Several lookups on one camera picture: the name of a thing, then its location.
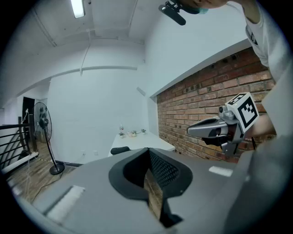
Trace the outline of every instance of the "ceiling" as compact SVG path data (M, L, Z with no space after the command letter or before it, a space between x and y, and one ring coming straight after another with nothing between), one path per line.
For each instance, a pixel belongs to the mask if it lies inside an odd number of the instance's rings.
M165 0L84 0L85 16L76 19L71 0L40 0L11 38L10 52L36 55L45 48L96 38L144 43Z

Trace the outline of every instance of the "person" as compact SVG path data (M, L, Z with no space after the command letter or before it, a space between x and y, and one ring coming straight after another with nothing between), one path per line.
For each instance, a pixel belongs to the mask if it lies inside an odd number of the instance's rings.
M187 7L212 9L227 4L227 0L179 0ZM246 19L246 34L261 63L269 68L275 87L262 101L267 114L261 115L245 137L293 132L293 58L286 38L269 13L256 0L234 0L241 4Z

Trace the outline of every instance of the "white table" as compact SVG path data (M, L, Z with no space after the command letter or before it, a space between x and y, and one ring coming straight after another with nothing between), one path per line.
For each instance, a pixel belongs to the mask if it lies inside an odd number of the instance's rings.
M141 148L159 148L167 151L175 150L175 147L168 142L160 139L156 135L147 132L146 135L142 133L137 134L136 137L129 137L126 135L124 138L120 138L119 135L116 135L114 142L112 144L112 148L124 147L128 146L131 150L133 149L141 149Z

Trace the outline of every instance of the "black and white marker cube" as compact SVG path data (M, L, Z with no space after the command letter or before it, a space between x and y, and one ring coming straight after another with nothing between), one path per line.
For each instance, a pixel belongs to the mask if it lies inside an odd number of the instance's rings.
M239 93L226 103L228 111L232 111L239 120L245 133L259 118L255 102L250 93Z

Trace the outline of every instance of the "black fan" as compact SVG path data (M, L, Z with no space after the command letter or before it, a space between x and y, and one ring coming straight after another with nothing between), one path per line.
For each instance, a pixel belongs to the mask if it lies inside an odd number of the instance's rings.
M55 158L53 157L49 147L49 141L52 135L52 124L49 111L45 104L43 104L42 102L38 102L33 107L33 113L35 124L35 137L37 141L47 144L50 156L52 158L52 162L54 163L54 166L50 168L50 173L52 175L57 175L63 172L65 167L63 164L56 163Z

